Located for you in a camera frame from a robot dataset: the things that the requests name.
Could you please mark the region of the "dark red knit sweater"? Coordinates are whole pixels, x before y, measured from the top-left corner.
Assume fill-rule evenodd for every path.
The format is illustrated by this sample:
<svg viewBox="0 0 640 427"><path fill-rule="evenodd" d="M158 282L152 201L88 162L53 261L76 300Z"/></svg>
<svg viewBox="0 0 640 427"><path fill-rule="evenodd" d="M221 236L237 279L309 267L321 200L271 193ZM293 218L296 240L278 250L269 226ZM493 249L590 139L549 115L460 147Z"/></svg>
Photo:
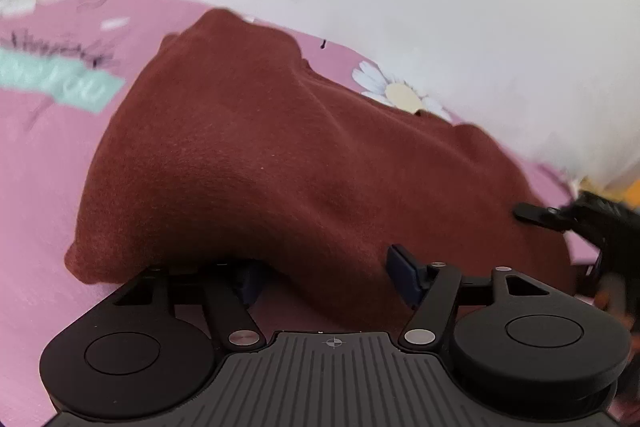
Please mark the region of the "dark red knit sweater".
<svg viewBox="0 0 640 427"><path fill-rule="evenodd" d="M533 199L480 128L370 100L285 32L211 10L163 40L113 115L65 263L95 284L168 259L262 259L331 321L394 331L409 310L385 271L393 244L574 291L563 237L513 218Z"/></svg>

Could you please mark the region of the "pink floral bed sheet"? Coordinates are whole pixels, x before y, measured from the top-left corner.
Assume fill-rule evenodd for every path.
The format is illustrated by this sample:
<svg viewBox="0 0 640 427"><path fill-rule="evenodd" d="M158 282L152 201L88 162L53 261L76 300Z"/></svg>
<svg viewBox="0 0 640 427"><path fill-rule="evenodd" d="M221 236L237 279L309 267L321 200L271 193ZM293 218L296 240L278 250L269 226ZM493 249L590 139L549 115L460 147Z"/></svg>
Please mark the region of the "pink floral bed sheet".
<svg viewBox="0 0 640 427"><path fill-rule="evenodd" d="M111 292L65 269L91 158L186 0L1 0L1 419L54 413L39 376L51 338Z"/></svg>

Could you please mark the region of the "mustard yellow folded garment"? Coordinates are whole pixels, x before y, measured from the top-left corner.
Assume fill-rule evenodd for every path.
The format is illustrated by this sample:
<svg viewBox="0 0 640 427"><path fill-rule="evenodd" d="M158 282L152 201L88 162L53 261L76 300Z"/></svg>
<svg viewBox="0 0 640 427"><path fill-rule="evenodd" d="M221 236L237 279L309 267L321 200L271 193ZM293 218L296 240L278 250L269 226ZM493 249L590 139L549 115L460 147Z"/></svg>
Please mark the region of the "mustard yellow folded garment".
<svg viewBox="0 0 640 427"><path fill-rule="evenodd" d="M588 176L575 178L570 182L574 194L589 192L612 202L620 202L631 209L638 209L640 205L640 181L635 179L629 183L602 184L592 181Z"/></svg>

